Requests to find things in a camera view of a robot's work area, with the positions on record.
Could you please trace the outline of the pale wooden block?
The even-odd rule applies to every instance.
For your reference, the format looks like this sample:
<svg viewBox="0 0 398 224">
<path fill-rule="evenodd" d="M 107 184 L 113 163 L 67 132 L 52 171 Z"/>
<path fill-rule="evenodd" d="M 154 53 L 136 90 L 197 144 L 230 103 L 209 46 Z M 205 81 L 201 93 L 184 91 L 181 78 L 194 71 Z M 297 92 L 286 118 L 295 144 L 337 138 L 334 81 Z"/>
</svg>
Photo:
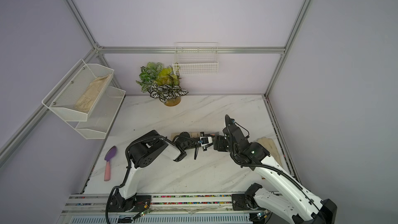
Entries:
<svg viewBox="0 0 398 224">
<path fill-rule="evenodd" d="M 180 133 L 172 133 L 171 134 L 171 140 L 173 140 L 173 138 L 175 136 L 178 136 Z M 216 135 L 220 135 L 219 132 L 212 132 L 212 133 L 207 133 L 207 132 L 189 132 L 189 135 L 191 138 L 199 138 L 200 136 L 216 136 Z"/>
</svg>

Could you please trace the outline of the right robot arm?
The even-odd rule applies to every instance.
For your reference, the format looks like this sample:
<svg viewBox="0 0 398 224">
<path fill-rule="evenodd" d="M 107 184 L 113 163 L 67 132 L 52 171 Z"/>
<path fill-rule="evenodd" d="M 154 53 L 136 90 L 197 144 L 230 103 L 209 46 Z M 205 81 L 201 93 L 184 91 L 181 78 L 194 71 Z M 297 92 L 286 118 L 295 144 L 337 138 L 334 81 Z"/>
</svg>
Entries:
<svg viewBox="0 0 398 224">
<path fill-rule="evenodd" d="M 256 184 L 249 200 L 257 207 L 270 210 L 290 224 L 333 224 L 337 205 L 321 199 L 302 186 L 282 168 L 271 153 L 258 142 L 249 142 L 245 130 L 229 115 L 225 116 L 224 146 L 232 160 L 242 168 L 250 168 L 275 187 L 276 196 Z"/>
</svg>

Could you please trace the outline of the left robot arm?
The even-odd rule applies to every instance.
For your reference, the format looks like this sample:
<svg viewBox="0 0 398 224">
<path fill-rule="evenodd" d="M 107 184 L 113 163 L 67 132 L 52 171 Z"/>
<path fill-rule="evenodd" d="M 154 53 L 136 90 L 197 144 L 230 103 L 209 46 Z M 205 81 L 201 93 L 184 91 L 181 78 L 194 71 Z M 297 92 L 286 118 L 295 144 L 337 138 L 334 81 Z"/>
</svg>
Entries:
<svg viewBox="0 0 398 224">
<path fill-rule="evenodd" d="M 186 150 L 200 147 L 200 138 L 182 132 L 172 140 L 152 130 L 132 141 L 125 149 L 126 174 L 122 183 L 115 186 L 108 197 L 106 212 L 140 212 L 148 208 L 151 196 L 138 196 L 137 188 L 144 172 L 157 157 L 165 156 L 179 162 L 187 156 Z"/>
</svg>

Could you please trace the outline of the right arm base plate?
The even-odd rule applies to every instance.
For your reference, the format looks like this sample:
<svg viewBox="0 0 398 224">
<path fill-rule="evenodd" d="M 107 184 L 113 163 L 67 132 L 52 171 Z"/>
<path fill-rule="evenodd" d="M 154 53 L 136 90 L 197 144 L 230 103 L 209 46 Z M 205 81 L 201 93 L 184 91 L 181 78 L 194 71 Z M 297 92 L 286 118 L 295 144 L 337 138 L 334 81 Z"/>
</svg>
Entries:
<svg viewBox="0 0 398 224">
<path fill-rule="evenodd" d="M 259 208 L 254 199 L 245 194 L 232 194 L 231 198 L 234 211 L 257 210 Z"/>
</svg>

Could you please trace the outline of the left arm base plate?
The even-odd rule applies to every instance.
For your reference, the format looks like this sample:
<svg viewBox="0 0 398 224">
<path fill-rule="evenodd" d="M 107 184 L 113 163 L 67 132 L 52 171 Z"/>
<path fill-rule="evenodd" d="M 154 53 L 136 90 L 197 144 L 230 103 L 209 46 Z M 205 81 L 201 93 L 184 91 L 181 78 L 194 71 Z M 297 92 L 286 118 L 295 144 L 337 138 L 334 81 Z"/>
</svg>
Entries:
<svg viewBox="0 0 398 224">
<path fill-rule="evenodd" d="M 151 200 L 151 196 L 145 195 L 136 195 L 127 200 L 122 197 L 112 196 L 106 210 L 110 213 L 143 212 L 150 207 Z"/>
</svg>

